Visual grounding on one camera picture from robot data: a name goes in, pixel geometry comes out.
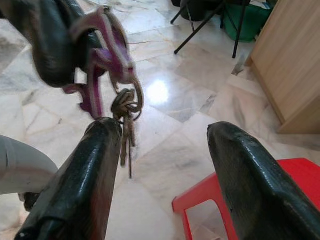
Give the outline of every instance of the purple keychain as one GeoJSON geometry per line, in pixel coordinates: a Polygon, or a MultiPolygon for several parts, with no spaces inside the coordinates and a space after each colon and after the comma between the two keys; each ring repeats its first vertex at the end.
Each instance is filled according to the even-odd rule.
{"type": "Polygon", "coordinates": [[[94,119],[103,117],[102,102],[99,93],[99,77],[109,72],[112,86],[117,93],[118,84],[133,84],[137,101],[126,104],[132,113],[139,113],[144,105],[143,91],[136,77],[134,63],[129,56],[125,32],[110,8],[99,7],[96,12],[80,18],[70,29],[72,40],[92,30],[98,30],[105,41],[106,48],[94,48],[90,54],[87,84],[75,83],[63,88],[66,94],[81,93],[83,103],[80,108],[90,113],[94,119]]]}

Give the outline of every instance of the floor tile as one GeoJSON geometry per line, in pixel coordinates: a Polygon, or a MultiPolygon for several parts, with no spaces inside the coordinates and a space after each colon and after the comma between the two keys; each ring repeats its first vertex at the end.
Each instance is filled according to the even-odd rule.
{"type": "Polygon", "coordinates": [[[26,130],[19,96],[0,96],[0,113],[0,135],[23,141],[26,130]]]}
{"type": "Polygon", "coordinates": [[[194,240],[221,240],[218,235],[204,226],[200,226],[192,235],[194,240]]]}
{"type": "Polygon", "coordinates": [[[319,134],[278,134],[281,122],[272,106],[269,105],[260,118],[253,124],[249,132],[254,136],[268,142],[304,147],[314,151],[320,151],[319,134]]]}
{"type": "Polygon", "coordinates": [[[264,97],[232,84],[226,84],[218,93],[207,114],[219,121],[230,122],[248,131],[261,117],[268,105],[269,102],[264,97]]]}
{"type": "Polygon", "coordinates": [[[0,20],[0,74],[26,45],[27,41],[7,20],[0,20]]]}
{"type": "Polygon", "coordinates": [[[32,103],[23,107],[26,134],[34,134],[53,128],[61,118],[32,103]]]}
{"type": "Polygon", "coordinates": [[[206,101],[215,96],[213,91],[195,85],[167,70],[141,76],[145,102],[170,117],[184,123],[206,101]]]}
{"type": "Polygon", "coordinates": [[[170,22],[157,10],[148,9],[131,12],[122,25],[127,34],[134,34],[169,27],[170,22]]]}
{"type": "Polygon", "coordinates": [[[186,136],[177,132],[138,160],[134,178],[172,215],[174,197],[214,171],[212,161],[186,136]]]}
{"type": "Polygon", "coordinates": [[[197,47],[192,49],[175,71],[176,74],[218,93],[226,84],[233,64],[197,47]]]}
{"type": "Polygon", "coordinates": [[[0,75],[1,94],[39,89],[45,84],[34,69],[32,53],[27,46],[0,75]]]}
{"type": "Polygon", "coordinates": [[[216,119],[198,112],[187,121],[181,132],[207,156],[212,163],[208,146],[208,126],[218,122],[216,119]]]}
{"type": "Polygon", "coordinates": [[[228,240],[227,232],[225,229],[224,221],[222,220],[220,211],[215,208],[214,212],[202,224],[209,231],[213,232],[220,238],[219,240],[228,240]]]}
{"type": "Polygon", "coordinates": [[[128,181],[114,194],[106,239],[177,240],[176,231],[171,219],[139,183],[128,181]]]}
{"type": "Polygon", "coordinates": [[[128,36],[131,57],[135,62],[172,54],[174,45],[157,29],[138,32],[128,36]]]}
{"type": "Polygon", "coordinates": [[[61,121],[58,125],[26,139],[26,143],[46,154],[58,168],[65,163],[82,139],[85,130],[61,121]]]}
{"type": "Polygon", "coordinates": [[[177,120],[145,105],[141,117],[135,122],[136,147],[133,148],[133,159],[140,159],[181,127],[182,124],[177,120]]]}

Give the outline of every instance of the purple bottle opener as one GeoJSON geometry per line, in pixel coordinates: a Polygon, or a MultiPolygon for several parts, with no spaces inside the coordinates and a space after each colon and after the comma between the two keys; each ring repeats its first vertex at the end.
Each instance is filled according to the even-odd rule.
{"type": "Polygon", "coordinates": [[[63,88],[66,94],[81,93],[83,103],[80,107],[94,119],[103,116],[99,93],[99,77],[104,71],[109,71],[110,80],[115,92],[119,93],[118,83],[133,84],[137,93],[137,102],[130,106],[133,113],[143,107],[143,92],[138,81],[134,63],[129,56],[125,32],[108,7],[99,7],[96,12],[80,18],[70,29],[72,40],[92,30],[98,30],[105,41],[106,48],[94,48],[90,53],[87,70],[87,84],[75,83],[63,88]]]}

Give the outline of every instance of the bunch of keys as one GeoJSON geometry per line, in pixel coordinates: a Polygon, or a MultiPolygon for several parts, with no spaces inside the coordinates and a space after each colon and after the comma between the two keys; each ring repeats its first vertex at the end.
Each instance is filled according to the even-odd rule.
{"type": "Polygon", "coordinates": [[[136,146],[136,136],[134,121],[136,121],[140,115],[141,110],[138,115],[134,117],[135,109],[132,108],[137,102],[134,102],[135,92],[133,89],[123,89],[113,101],[111,111],[113,113],[113,118],[119,123],[123,124],[123,135],[121,144],[121,155],[120,155],[120,165],[124,167],[126,165],[127,151],[129,153],[129,178],[132,178],[132,149],[131,147],[136,146]]]}
{"type": "Polygon", "coordinates": [[[91,51],[87,66],[87,84],[75,83],[64,87],[63,90],[66,94],[81,93],[83,102],[80,108],[90,113],[94,119],[101,118],[103,111],[99,77],[104,71],[109,72],[112,87],[117,94],[111,111],[113,117],[123,124],[120,165],[126,165],[128,151],[129,178],[132,178],[131,147],[136,145],[134,121],[140,117],[144,106],[143,90],[129,55],[125,31],[109,7],[99,7],[96,12],[80,18],[71,26],[70,36],[76,43],[81,35],[88,31],[99,31],[105,47],[94,48],[91,51]],[[125,88],[120,91],[118,84],[134,85],[134,89],[125,88]]]}

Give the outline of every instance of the stool leg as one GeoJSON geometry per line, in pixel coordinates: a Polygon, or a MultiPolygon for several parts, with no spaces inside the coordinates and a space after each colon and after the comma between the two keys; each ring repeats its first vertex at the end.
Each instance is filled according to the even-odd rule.
{"type": "Polygon", "coordinates": [[[183,211],[182,213],[182,223],[183,223],[183,228],[184,228],[184,234],[186,240],[193,240],[191,229],[190,229],[190,224],[188,220],[188,215],[186,211],[183,211]]]}
{"type": "Polygon", "coordinates": [[[193,240],[186,211],[211,199],[211,188],[215,180],[217,175],[213,173],[172,201],[173,212],[181,214],[186,240],[193,240]]]}
{"type": "Polygon", "coordinates": [[[182,213],[186,209],[212,199],[211,188],[216,178],[217,175],[213,173],[180,196],[177,196],[172,201],[173,212],[182,213]]]}

